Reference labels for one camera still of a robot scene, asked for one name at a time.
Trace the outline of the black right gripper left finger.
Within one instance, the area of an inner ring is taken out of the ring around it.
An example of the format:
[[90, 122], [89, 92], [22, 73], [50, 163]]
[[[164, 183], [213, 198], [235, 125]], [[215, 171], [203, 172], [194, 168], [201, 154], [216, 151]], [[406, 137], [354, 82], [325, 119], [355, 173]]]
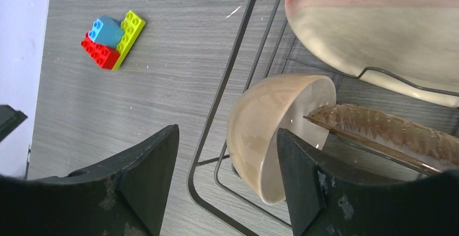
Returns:
[[159, 235], [179, 127], [64, 177], [1, 177], [1, 235]]

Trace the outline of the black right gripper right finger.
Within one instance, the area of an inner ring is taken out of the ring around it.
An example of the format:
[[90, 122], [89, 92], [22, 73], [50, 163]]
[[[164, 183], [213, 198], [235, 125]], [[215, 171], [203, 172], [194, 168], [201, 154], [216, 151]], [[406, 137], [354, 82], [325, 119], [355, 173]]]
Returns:
[[458, 171], [396, 182], [287, 129], [277, 151], [294, 235], [458, 235]]

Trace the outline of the beige ceramic bowl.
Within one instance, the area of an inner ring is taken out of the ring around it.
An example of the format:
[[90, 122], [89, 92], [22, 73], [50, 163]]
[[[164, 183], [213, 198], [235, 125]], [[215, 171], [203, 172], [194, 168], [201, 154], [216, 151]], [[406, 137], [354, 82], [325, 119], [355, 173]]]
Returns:
[[236, 171], [262, 202], [276, 205], [286, 199], [277, 130], [288, 129], [322, 150], [329, 132], [305, 116], [335, 103], [336, 88], [329, 77], [304, 73], [265, 78], [237, 99], [227, 123], [227, 150]]

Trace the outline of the brown glass bowl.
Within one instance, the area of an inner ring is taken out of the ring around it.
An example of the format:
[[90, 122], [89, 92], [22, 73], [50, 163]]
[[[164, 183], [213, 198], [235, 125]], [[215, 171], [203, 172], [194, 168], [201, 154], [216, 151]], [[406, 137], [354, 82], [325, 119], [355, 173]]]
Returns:
[[321, 106], [305, 118], [420, 173], [458, 169], [458, 138], [410, 120], [354, 104]]

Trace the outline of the red toy brick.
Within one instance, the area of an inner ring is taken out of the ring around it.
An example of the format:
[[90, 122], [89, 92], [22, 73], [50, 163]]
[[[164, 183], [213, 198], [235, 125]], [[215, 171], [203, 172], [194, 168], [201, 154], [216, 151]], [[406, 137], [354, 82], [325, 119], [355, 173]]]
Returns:
[[102, 69], [114, 69], [114, 65], [120, 57], [116, 49], [93, 42], [89, 38], [89, 32], [86, 33], [85, 38], [81, 42], [81, 46]]

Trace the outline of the blue toy brick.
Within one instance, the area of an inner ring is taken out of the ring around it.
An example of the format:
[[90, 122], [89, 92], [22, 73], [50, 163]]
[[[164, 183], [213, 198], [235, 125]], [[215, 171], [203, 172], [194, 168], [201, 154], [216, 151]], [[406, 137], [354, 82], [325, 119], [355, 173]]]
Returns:
[[88, 32], [88, 37], [93, 42], [110, 48], [116, 48], [123, 35], [121, 23], [107, 15], [98, 17]]

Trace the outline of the lime green toy brick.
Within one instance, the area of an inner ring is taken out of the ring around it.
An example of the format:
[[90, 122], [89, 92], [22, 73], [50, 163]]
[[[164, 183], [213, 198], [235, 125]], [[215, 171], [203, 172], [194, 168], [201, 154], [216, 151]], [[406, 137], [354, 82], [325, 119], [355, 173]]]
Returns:
[[116, 51], [120, 56], [114, 64], [112, 71], [118, 70], [121, 66], [145, 25], [146, 21], [132, 10], [126, 13], [125, 19], [121, 22], [121, 29], [124, 30], [124, 35], [116, 47]]

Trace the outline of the pink beige leaf plate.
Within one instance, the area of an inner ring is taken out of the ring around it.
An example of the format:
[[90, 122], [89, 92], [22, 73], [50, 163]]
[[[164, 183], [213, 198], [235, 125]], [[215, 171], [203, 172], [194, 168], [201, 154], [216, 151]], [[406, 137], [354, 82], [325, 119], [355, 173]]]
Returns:
[[363, 81], [458, 107], [458, 0], [285, 0], [313, 55]]

